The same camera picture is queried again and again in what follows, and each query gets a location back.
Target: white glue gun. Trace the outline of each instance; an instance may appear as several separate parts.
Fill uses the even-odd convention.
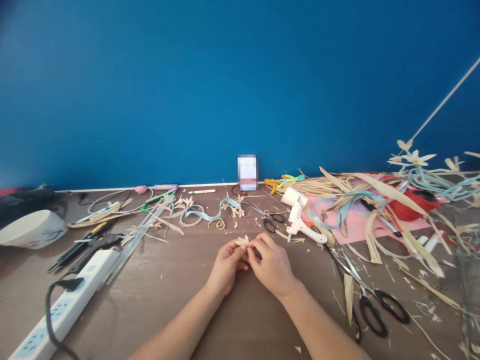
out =
[[[317,244],[325,244],[327,242],[327,237],[323,234],[320,234],[316,231],[313,231],[307,226],[302,220],[302,210],[308,202],[308,198],[305,195],[302,195],[293,187],[286,189],[285,193],[281,198],[281,202],[291,206],[290,216],[288,221],[290,226],[287,226],[286,232],[288,233],[288,242],[292,235],[297,235],[299,231],[312,238]]]

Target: white bowl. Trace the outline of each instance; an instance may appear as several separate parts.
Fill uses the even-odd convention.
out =
[[[56,213],[35,211],[0,230],[0,245],[40,249],[61,238],[67,229]]]

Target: green tool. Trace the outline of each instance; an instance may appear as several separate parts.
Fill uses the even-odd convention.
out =
[[[146,203],[143,204],[143,206],[141,207],[141,210],[146,212],[146,213],[151,213],[150,210],[147,210],[146,207],[152,203],[155,203],[157,202],[158,200],[162,199],[164,197],[165,194],[175,194],[178,190],[177,189],[174,189],[174,190],[169,190],[169,191],[165,191],[164,193],[158,195],[157,197],[154,197],[153,199],[147,201]]]

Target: white power strip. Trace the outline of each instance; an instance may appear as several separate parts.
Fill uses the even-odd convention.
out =
[[[53,331],[59,341],[68,334],[97,289],[111,274],[112,265],[120,256],[115,250],[99,250],[77,278],[83,281],[75,291],[65,291],[50,308]],[[28,334],[25,340],[8,360],[49,360],[57,348],[52,344],[47,332],[45,316]]]

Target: brown table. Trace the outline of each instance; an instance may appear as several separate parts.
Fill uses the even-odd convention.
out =
[[[261,185],[260,190],[252,194],[266,196],[246,198],[244,203],[255,202],[260,208],[271,212],[276,211],[274,207],[283,210],[285,207],[279,203],[281,197],[270,197],[264,192],[265,189]],[[186,196],[187,193],[182,191],[181,189],[179,194]],[[129,208],[141,205],[149,194],[136,196]],[[98,199],[103,195],[102,192],[91,193],[85,201]],[[68,222],[85,216],[87,206],[78,205],[75,193],[59,197],[56,204],[59,210],[64,212]],[[195,202],[204,208],[208,207],[206,212],[210,215],[218,211],[223,197],[223,186],[217,187],[215,193],[194,195]],[[162,329],[203,286],[217,251],[224,243],[243,235],[252,238],[263,231],[255,222],[255,218],[258,218],[258,223],[262,225],[258,213],[251,211],[247,205],[242,208],[245,215],[250,212],[251,214],[238,219],[237,228],[234,228],[231,211],[228,209],[222,211],[222,218],[226,222],[226,229],[223,231],[217,230],[215,226],[208,228],[208,223],[202,221],[195,227],[185,228],[184,236],[169,229],[166,235],[169,243],[145,237],[115,281],[91,299],[64,342],[83,360],[125,359]],[[462,216],[472,216],[472,213],[464,213]],[[138,225],[144,217],[145,213],[138,213],[122,218],[113,232],[126,232],[131,225]],[[173,223],[178,224],[178,220],[174,219]],[[279,228],[285,233],[284,225]],[[47,288],[63,274],[47,274],[47,269],[72,245],[73,240],[80,239],[85,232],[86,229],[71,229],[60,240],[39,250],[0,247],[0,359],[7,359],[11,355],[44,315]],[[418,234],[422,232],[431,235],[433,231],[419,230]],[[163,238],[165,229],[149,234]],[[316,246],[309,238],[306,238],[304,243],[291,245],[277,234],[273,235],[273,239],[287,250],[295,276],[305,284],[325,311],[353,337],[356,328],[348,326],[347,318],[334,298],[335,294],[345,308],[343,285],[327,251]],[[380,242],[392,251],[402,251],[400,244],[392,239],[380,239]],[[357,243],[355,247],[368,257],[368,249],[364,243]],[[411,289],[404,280],[404,274],[397,270],[390,258],[381,254],[382,259],[389,265],[395,283],[385,266],[364,263],[351,251],[347,250],[347,253],[359,268],[366,266],[370,278],[364,270],[359,271],[365,282],[396,296],[412,315],[422,315],[413,301],[427,303],[430,293],[413,281],[414,290]],[[455,258],[449,257],[441,245],[437,246],[434,255],[437,259],[455,262]],[[418,275],[420,263],[412,259],[405,262],[410,266],[411,273]],[[442,267],[450,279],[445,294],[461,304],[457,270]],[[428,282],[435,286],[438,279],[431,274]],[[52,303],[61,292],[60,289],[54,292]],[[474,307],[477,310],[478,298],[477,292],[474,295],[474,299],[477,299]],[[358,295],[355,295],[354,303],[360,315]],[[390,329],[389,340],[379,338],[368,330],[363,333],[361,344],[373,359],[431,358],[430,354],[435,353],[435,350],[414,323],[404,328],[385,310],[380,312]],[[463,354],[458,346],[462,333],[461,317],[441,302],[435,313],[443,323],[435,323],[425,315],[416,319],[444,353],[451,359],[461,359]],[[301,354],[295,346],[301,347]],[[310,355],[281,304],[256,279],[252,270],[249,270],[238,274],[231,294],[213,317],[192,358],[281,360],[310,359]],[[56,353],[53,359],[65,357]]]

